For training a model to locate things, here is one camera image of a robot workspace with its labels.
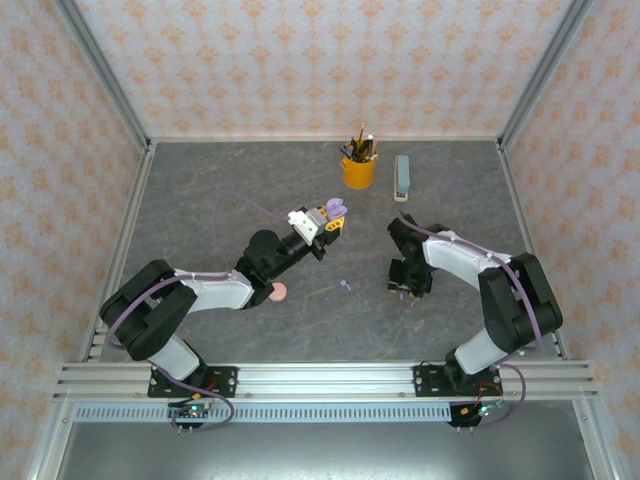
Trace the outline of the yellow pen cup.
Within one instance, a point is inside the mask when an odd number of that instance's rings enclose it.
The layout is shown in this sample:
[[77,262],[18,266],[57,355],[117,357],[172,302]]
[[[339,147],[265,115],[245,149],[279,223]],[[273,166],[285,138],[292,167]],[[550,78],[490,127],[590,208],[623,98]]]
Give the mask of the yellow pen cup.
[[379,155],[373,153],[365,162],[356,162],[346,156],[341,159],[344,184],[352,189],[362,190],[373,184]]

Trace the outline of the grey blue stapler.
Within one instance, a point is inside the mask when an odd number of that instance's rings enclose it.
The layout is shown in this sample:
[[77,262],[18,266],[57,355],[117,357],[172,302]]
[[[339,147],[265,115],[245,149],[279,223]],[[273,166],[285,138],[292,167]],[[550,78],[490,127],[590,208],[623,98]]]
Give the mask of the grey blue stapler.
[[394,163],[394,200],[406,202],[410,189],[410,162],[407,155],[396,155]]

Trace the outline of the grey sheet metal panel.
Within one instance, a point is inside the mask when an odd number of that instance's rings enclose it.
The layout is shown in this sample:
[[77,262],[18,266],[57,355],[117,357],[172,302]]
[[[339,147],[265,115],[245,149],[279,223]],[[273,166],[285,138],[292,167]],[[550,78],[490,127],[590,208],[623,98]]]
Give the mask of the grey sheet metal panel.
[[593,480],[576,432],[525,421],[236,424],[179,435],[159,424],[77,424],[57,480]]

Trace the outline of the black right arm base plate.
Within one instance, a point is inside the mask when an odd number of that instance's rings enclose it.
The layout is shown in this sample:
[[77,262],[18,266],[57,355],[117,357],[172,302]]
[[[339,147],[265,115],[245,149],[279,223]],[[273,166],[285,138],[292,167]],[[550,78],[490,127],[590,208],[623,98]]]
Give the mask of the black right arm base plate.
[[450,364],[418,364],[413,367],[413,386],[417,397],[477,397],[501,396],[499,374],[486,368],[466,374]]

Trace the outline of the wide aluminium mounting rail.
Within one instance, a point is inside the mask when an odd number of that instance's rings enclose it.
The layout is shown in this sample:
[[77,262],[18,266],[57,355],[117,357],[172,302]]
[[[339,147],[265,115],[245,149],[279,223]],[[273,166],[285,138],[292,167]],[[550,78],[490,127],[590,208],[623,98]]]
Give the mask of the wide aluminium mounting rail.
[[[411,401],[413,363],[239,363],[234,402]],[[504,399],[598,400],[602,388],[585,361],[515,361],[499,371]],[[147,396],[151,368],[141,363],[70,363],[53,398],[59,401],[163,401]]]

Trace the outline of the long aluminium side rail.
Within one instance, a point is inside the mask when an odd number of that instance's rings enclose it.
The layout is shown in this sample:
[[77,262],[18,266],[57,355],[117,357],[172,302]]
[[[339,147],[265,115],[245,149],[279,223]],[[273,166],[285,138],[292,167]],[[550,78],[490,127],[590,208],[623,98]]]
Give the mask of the long aluminium side rail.
[[93,315],[93,319],[89,323],[89,328],[85,335],[82,350],[79,355],[79,361],[82,363],[95,361],[101,355],[100,352],[96,355],[91,353],[94,338],[103,325],[101,317],[99,316],[99,310],[102,304],[119,288],[157,144],[158,142],[156,139],[151,139],[149,144],[142,151],[134,181],[127,199],[126,208],[119,225],[119,233],[114,246],[114,251],[108,269],[106,270],[104,285],[98,297],[95,313]]
[[[515,214],[518,220],[518,224],[519,224],[519,228],[526,246],[526,250],[531,253],[536,255],[537,252],[535,250],[534,244],[533,244],[533,240],[530,234],[530,230],[528,228],[528,224],[525,218],[525,212],[524,212],[524,208],[523,208],[523,204],[521,202],[520,196],[518,194],[517,188],[516,188],[516,183],[515,183],[515,179],[514,179],[514,175],[512,172],[512,169],[509,165],[509,161],[506,155],[506,150],[505,148],[502,146],[501,142],[500,142],[500,138],[498,138],[495,141],[495,146],[496,146],[496,151],[497,154],[499,156],[500,159],[500,163],[503,169],[503,173],[505,175],[505,179],[508,185],[508,189],[511,195],[511,199],[512,199],[512,203],[514,205],[514,210],[515,210]],[[557,352],[557,356],[563,360],[563,361],[567,361],[570,360],[570,355],[568,353],[568,350],[566,348],[565,345],[565,340],[562,336],[562,332],[560,330],[557,330],[555,333],[553,333],[551,335],[551,338],[554,342],[555,345],[555,349]]]

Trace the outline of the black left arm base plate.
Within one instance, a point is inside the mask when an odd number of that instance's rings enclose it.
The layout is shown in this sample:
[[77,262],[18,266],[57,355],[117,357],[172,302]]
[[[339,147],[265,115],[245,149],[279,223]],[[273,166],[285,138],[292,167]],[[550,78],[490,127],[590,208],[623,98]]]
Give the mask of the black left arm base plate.
[[[235,366],[200,366],[183,383],[196,388],[234,398],[238,383],[238,371]],[[171,382],[157,369],[151,369],[147,396],[150,398],[180,398],[194,395],[195,392]]]

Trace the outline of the short aluminium frame leg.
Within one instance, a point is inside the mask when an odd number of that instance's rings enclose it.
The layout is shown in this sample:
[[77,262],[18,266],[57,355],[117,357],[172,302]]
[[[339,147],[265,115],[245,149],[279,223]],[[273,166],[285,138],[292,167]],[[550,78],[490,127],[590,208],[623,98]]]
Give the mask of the short aluminium frame leg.
[[580,399],[572,405],[594,480],[624,480],[602,402]]
[[53,403],[26,480],[56,480],[77,411],[75,402]]

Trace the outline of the aluminium frame post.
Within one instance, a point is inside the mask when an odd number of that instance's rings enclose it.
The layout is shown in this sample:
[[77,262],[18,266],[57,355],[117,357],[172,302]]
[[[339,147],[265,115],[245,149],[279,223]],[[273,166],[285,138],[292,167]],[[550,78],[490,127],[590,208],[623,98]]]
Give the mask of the aluminium frame post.
[[537,63],[502,133],[496,138],[498,151],[505,153],[513,143],[547,81],[578,31],[594,0],[571,0],[558,27]]
[[78,41],[80,49],[104,87],[107,96],[123,121],[126,130],[135,144],[142,151],[146,151],[151,142],[150,137],[143,127],[142,122],[136,114],[76,0],[52,1],[62,19],[69,27],[69,30]]

